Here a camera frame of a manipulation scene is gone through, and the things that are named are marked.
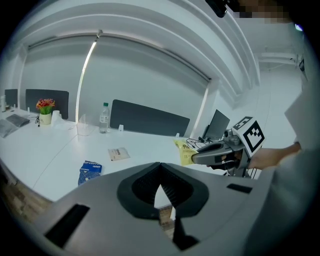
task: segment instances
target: floor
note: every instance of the floor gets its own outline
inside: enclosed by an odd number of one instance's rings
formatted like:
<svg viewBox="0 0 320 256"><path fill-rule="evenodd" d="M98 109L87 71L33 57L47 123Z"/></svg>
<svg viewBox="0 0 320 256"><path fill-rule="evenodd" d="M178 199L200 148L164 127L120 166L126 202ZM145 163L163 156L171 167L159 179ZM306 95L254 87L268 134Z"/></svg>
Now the floor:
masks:
<svg viewBox="0 0 320 256"><path fill-rule="evenodd" d="M45 212L53 203L39 194L33 192L21 182L8 183L4 175L0 175L1 196L9 210L16 217L33 223L36 218ZM175 222L170 219L172 206L159 209L160 225L166 235L172 240Z"/></svg>

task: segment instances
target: gray plastic panel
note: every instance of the gray plastic panel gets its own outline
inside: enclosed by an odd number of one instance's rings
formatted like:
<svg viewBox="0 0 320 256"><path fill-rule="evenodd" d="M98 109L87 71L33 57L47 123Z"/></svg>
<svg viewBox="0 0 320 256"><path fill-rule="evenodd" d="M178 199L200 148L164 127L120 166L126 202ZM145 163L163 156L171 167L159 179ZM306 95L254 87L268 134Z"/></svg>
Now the gray plastic panel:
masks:
<svg viewBox="0 0 320 256"><path fill-rule="evenodd" d="M13 107L18 107L18 89L4 90L6 104Z"/></svg>
<svg viewBox="0 0 320 256"><path fill-rule="evenodd" d="M189 118L147 106L118 99L112 103L110 127L115 129L123 125L127 131L183 137L189 122Z"/></svg>
<svg viewBox="0 0 320 256"><path fill-rule="evenodd" d="M69 92L65 90L44 90L44 89L26 89L25 90L25 109L30 108L31 112L39 112L36 104L40 99L53 99L55 107L52 111L59 110L62 119L68 119Z"/></svg>

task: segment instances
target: yellow package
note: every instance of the yellow package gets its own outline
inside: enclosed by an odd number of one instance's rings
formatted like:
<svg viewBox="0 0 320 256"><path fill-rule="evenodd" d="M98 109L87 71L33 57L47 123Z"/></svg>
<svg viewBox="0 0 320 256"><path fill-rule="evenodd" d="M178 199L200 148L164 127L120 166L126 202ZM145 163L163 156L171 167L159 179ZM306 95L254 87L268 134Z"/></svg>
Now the yellow package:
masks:
<svg viewBox="0 0 320 256"><path fill-rule="evenodd" d="M190 148L185 142L181 140L173 140L180 152L180 160L182 166L193 165L192 156L198 152Z"/></svg>

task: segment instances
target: computer monitor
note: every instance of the computer monitor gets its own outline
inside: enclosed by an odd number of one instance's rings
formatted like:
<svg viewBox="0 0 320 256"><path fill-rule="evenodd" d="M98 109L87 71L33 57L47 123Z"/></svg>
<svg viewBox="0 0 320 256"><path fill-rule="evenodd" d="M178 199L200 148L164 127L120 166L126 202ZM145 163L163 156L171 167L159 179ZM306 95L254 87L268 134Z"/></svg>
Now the computer monitor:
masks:
<svg viewBox="0 0 320 256"><path fill-rule="evenodd" d="M39 112L36 104L40 99L53 99L55 107L52 111L59 110L62 119L68 119L69 92L65 90L47 90L47 89L26 89L25 90L25 107L30 108L31 112Z"/></svg>
<svg viewBox="0 0 320 256"><path fill-rule="evenodd" d="M18 89L6 89L4 90L5 102L10 107L14 105L18 107Z"/></svg>
<svg viewBox="0 0 320 256"><path fill-rule="evenodd" d="M230 119L216 110L210 125L207 127L203 137L210 139L221 139L228 127Z"/></svg>

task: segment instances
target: potted plant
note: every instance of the potted plant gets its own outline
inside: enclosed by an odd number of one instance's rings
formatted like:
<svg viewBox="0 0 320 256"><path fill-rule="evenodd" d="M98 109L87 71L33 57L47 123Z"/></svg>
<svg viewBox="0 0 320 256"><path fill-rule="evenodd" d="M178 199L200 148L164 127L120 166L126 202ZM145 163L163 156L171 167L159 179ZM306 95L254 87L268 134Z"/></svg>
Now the potted plant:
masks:
<svg viewBox="0 0 320 256"><path fill-rule="evenodd" d="M51 124L51 118L52 118L52 107L55 106L55 101L52 98L47 99L39 99L39 101L36 104L36 109L40 110L40 124L41 125L50 125Z"/></svg>

